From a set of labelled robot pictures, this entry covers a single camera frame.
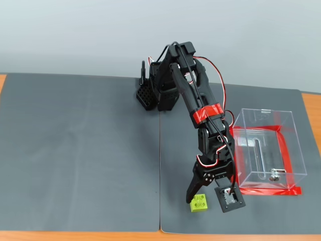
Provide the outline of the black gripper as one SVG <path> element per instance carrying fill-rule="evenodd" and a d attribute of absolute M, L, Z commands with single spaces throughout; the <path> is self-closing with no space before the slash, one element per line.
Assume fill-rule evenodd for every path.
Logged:
<path fill-rule="evenodd" d="M 208 159 L 205 156 L 196 156 L 193 167 L 193 178 L 186 193 L 186 203 L 191 203 L 194 196 L 202 186 L 208 186 L 214 179 L 222 177 L 231 178 L 234 168 L 231 159 L 219 160 L 216 165 L 204 164 Z"/>

